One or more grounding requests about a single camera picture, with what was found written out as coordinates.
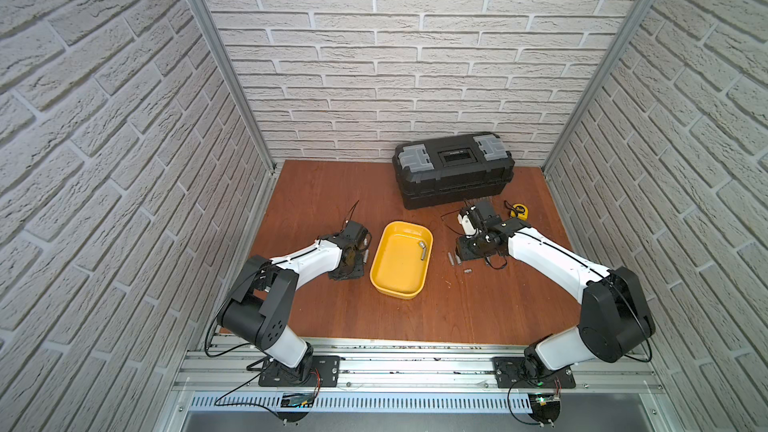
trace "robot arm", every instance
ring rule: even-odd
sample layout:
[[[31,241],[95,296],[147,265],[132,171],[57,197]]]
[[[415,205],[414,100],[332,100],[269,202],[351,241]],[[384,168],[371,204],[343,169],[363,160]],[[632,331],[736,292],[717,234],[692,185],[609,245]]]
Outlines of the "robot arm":
[[[511,255],[560,285],[581,304],[579,324],[549,336],[525,351],[534,375],[599,358],[615,362],[656,330],[635,273],[611,270],[555,244],[527,222],[502,219],[487,201],[463,208],[465,235],[456,251],[462,260]]]
[[[325,273],[334,280],[360,278],[369,244],[368,230],[348,221],[341,232],[324,235],[293,254],[249,258],[216,314],[216,322],[280,362],[293,375],[293,382],[306,382],[312,346],[288,327],[293,295]],[[254,289],[268,292],[266,299],[255,296]]]

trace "black toolbox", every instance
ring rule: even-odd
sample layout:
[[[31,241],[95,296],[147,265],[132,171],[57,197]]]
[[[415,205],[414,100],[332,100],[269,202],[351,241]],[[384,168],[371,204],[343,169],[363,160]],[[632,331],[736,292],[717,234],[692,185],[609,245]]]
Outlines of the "black toolbox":
[[[514,160],[494,133],[402,144],[392,158],[408,210],[496,196],[512,180]]]

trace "toolbox handle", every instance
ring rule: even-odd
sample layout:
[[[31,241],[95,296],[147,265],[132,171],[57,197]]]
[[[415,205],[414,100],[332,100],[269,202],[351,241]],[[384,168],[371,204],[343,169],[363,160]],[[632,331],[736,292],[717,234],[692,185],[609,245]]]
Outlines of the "toolbox handle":
[[[444,167],[461,166],[464,164],[473,164],[477,161],[475,154],[469,147],[461,149],[450,149],[438,152],[440,162]]]

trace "black mounting plate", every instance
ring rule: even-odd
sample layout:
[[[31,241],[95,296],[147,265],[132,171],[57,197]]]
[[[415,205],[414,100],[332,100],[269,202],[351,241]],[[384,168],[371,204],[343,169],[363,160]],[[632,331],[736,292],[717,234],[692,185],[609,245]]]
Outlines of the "black mounting plate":
[[[339,381],[339,362],[338,355],[314,355],[312,356],[312,365],[310,369],[317,369],[320,373],[320,387],[335,387]],[[269,362],[264,368],[264,372],[259,376],[259,387],[315,387],[317,378],[310,374],[308,379],[300,384],[293,383],[289,376],[283,373],[283,366],[280,362]]]
[[[494,376],[496,377],[496,385],[500,389],[509,389],[510,387],[514,386],[517,383],[518,388],[521,389],[529,389],[533,388],[530,384],[526,384],[524,381],[520,381],[520,378],[518,377],[518,370],[521,367],[521,364],[525,360],[524,357],[494,357],[492,359],[493,361],[493,369],[494,369]],[[551,377],[546,378],[542,382],[543,385],[540,388],[543,389],[554,389],[554,380],[556,378],[560,379],[560,387],[563,389],[575,389],[576,388],[576,380],[574,380],[574,376],[571,373],[571,368],[566,367],[563,370],[560,370],[556,374],[553,374]]]

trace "white brick wall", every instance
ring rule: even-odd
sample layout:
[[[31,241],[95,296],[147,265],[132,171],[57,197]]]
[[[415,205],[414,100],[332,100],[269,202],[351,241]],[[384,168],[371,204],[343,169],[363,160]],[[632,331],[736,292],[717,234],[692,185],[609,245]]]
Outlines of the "white brick wall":
[[[277,160],[386,161],[398,142],[514,130],[521,166],[543,163],[632,1],[207,0]]]
[[[0,430],[154,424],[264,174],[244,130],[185,0],[0,0]]]
[[[766,0],[656,0],[548,170],[574,246],[635,270],[686,430],[768,427]]]

